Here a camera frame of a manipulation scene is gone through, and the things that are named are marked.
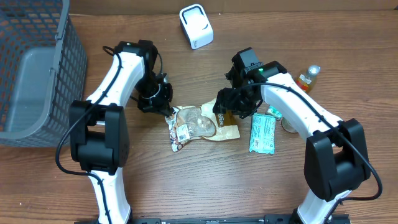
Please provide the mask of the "teal wipes pack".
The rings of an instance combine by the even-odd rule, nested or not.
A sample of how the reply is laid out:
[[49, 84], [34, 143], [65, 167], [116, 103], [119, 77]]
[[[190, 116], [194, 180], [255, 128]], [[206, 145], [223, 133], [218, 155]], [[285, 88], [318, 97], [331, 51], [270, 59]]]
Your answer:
[[260, 154], [275, 153], [276, 119], [266, 114], [255, 113], [252, 116], [249, 151]]

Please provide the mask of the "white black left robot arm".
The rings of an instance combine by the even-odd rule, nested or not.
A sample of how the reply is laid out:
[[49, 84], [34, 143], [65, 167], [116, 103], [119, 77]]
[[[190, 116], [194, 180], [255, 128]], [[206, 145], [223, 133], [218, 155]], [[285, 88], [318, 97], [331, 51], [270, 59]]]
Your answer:
[[173, 90], [165, 73], [153, 71], [160, 55], [152, 41], [121, 41], [103, 50], [113, 57], [111, 68], [85, 101], [71, 103], [65, 135], [71, 157], [81, 167], [77, 174], [93, 185], [99, 208], [95, 223], [131, 223], [123, 182], [130, 150], [124, 108], [137, 91], [135, 101], [142, 112], [171, 116]]

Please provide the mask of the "Kleenex tissue pack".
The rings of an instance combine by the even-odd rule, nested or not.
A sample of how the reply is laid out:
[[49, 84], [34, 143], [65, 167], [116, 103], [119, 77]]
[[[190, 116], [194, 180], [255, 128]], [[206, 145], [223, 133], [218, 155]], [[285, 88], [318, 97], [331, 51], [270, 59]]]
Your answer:
[[282, 113], [279, 112], [275, 107], [269, 105], [267, 112], [268, 115], [273, 116], [276, 120], [281, 120], [282, 119]]

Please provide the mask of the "brown snack pouch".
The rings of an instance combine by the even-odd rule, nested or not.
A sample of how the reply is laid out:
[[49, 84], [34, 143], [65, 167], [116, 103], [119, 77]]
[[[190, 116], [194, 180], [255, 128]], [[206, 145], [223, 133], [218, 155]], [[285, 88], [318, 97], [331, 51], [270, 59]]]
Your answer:
[[240, 138], [238, 124], [231, 114], [214, 114], [216, 100], [200, 106], [177, 106], [165, 118], [173, 152], [178, 152], [190, 141], [206, 139], [226, 141]]

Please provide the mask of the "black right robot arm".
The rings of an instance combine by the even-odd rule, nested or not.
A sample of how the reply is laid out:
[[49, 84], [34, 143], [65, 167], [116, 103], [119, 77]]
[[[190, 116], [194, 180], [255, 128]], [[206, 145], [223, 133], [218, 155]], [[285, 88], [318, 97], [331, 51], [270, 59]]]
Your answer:
[[309, 191], [289, 223], [333, 223], [336, 206], [371, 175], [364, 129], [343, 121], [311, 99], [279, 62], [262, 63], [252, 48], [236, 53], [218, 92], [215, 114], [253, 115], [261, 103], [279, 110], [305, 140], [304, 176]]

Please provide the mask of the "green lid Knorr jar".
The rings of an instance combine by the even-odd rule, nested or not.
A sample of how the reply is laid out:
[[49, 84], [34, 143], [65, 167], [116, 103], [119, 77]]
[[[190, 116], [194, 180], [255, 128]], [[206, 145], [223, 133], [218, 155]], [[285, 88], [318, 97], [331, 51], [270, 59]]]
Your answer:
[[289, 123], [289, 121], [285, 117], [282, 118], [281, 125], [289, 133], [296, 133], [297, 132], [295, 130], [295, 128]]

